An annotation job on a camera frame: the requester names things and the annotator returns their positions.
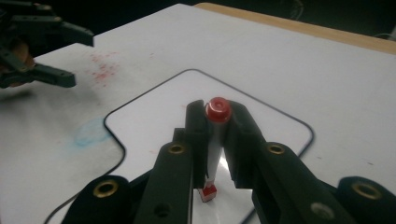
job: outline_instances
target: screw hole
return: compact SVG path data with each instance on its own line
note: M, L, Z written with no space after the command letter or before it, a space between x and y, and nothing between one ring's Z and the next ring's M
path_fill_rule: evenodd
M378 189L367 183L357 182L352 185L352 188L360 196L367 199L378 200L382 197L382 194Z
M311 203L311 211L322 219L334 219L334 211L324 203Z
M268 151L274 153L276 155L283 154L285 152L285 148L279 146L269 146Z
M93 190L93 195L97 198L105 198L114 194L119 188L116 181L110 179L100 182Z
M180 154L184 152L184 147L181 145L173 145L169 147L168 151L172 154Z
M168 217L171 212L171 205L169 203L160 203L154 208L154 214L157 217Z

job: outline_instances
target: pink smudge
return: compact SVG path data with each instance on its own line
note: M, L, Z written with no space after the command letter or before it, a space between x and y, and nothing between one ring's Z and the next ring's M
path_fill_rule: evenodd
M97 70L94 72L90 72L93 76L95 82L97 84L104 83L110 76L114 76L117 72L117 68L119 67L116 63L107 62L107 58L112 55L118 54L117 52L109 52L109 53L92 53L90 54L91 61L97 65Z

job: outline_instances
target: red bottle cap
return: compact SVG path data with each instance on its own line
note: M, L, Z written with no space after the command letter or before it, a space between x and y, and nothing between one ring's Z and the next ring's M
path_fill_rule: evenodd
M221 97L215 97L206 105L206 116L214 122L225 122L231 117L230 103Z

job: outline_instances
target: white tabletop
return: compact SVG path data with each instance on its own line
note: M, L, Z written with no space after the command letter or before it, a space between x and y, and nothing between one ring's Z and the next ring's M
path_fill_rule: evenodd
M43 222L116 165L103 118L190 68L309 123L317 140L303 162L319 179L361 175L396 192L395 55L175 5L97 36L93 49L37 61L76 73L78 85L0 91L3 224Z

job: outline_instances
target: black line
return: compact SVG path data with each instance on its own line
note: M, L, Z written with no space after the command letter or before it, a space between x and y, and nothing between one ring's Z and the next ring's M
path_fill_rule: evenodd
M248 93L246 93L246 92L244 92L244 91L240 91L240 90L238 90L236 87L231 86L230 84L225 83L225 82L219 80L218 78L212 77L212 76L210 76L209 74L207 74L207 73L205 73L205 72L203 72L203 71L201 71L201 70L199 70L199 69L187 69L187 70L184 70L184 71L178 73L177 75L175 75L175 76L173 76L173 77L170 77L170 78L166 79L164 82L162 82L162 83L156 85L155 87L151 88L150 90L145 91L144 93L138 95L138 96L135 97L133 100L131 100L131 101L125 103L124 105L120 106L119 108L116 108L116 109L112 110L110 113L108 113L108 114L105 116L105 119L104 119L104 126L105 126L105 128L107 129L107 131L113 136L114 140L116 140L116 142L119 144L120 149L121 149L121 151L122 151L122 158L121 158L121 160L119 161L119 163L117 163L113 168L111 168L109 171L105 172L103 175L108 175L108 174L110 174L111 172L113 172L114 170L116 170L116 169L124 162L125 157L126 157L126 148L125 148L125 146L122 144L122 142L120 142L120 140L117 138L117 136L116 136L113 132L111 132L111 130L106 126L106 119L108 118L108 116L110 116L112 113L116 112L117 110L123 108L124 106L128 105L129 103L131 103L131 102L133 102L133 101L139 99L140 97L144 96L145 94L147 94L147 93L149 93L149 92L155 90L156 88L160 87L160 86L163 85L164 83L166 83L166 82L168 82L168 81L171 81L172 79L174 79L174 78L176 78L176 77L178 77L178 76L180 76L180 75L182 75L182 74L184 74L185 72L188 72L188 71L196 71L196 72L201 73L202 75L205 75L205 76L207 76L207 77L210 77L210 78L216 80L217 82L219 82L219 83L221 83L221 84L223 84L223 85L225 85L225 86L227 86L227 87L229 87L229 88L231 88L231 89L233 89L233 90L235 90L235 91L238 91L238 92L240 92L240 93L246 95L247 97L250 97L251 99L253 99L253 100L257 101L257 102L259 102L259 103L261 103L261 104L263 104L263 105L266 105L266 106L270 107L271 109L275 110L276 112L278 112L278 113L280 113L280 114L282 114L282 115L284 115L284 116L286 116L286 117L288 117L288 118L290 118L290 119L293 119L293 120L295 120L295 121L297 121L297 122L303 124L303 125L309 130L309 132L311 133L311 138L308 140L308 142L305 144L305 146L302 148L302 150L301 150L300 153L298 154L298 157L299 157L299 158L302 158L303 155L305 154L305 152L306 152L306 151L312 146L312 144L314 143L314 141L315 141L315 132L314 132L314 129L313 129L311 126L309 126L307 123L305 123L304 121L302 121L302 120L300 120L300 119L297 119L297 118L295 118L294 116L292 116L292 115L290 115L290 114L284 112L283 110L280 110L280 109L278 109L278 108L276 108L276 107L274 107L274 106L272 106L272 105L269 105L269 104L265 103L264 101L261 101L261 100L259 100L258 98L254 97L254 96L252 96L252 95L250 95L250 94L248 94ZM61 210L62 208L64 208L67 204L73 202L73 201L77 198L78 195L79 195L79 193L77 193L76 195L74 195L73 197L71 197L70 199L68 199L66 202L64 202L64 203L62 203L61 205L59 205L58 207L56 207L56 208L47 216L46 220L44 221L44 224L48 224L48 223L50 222L50 220L55 216L55 214L56 214L57 212L59 212L59 210ZM255 214L255 209L253 208L253 209L247 214L247 216L242 220L241 223L244 223L244 224L245 224L245 223L248 223L248 222L253 218L254 214Z

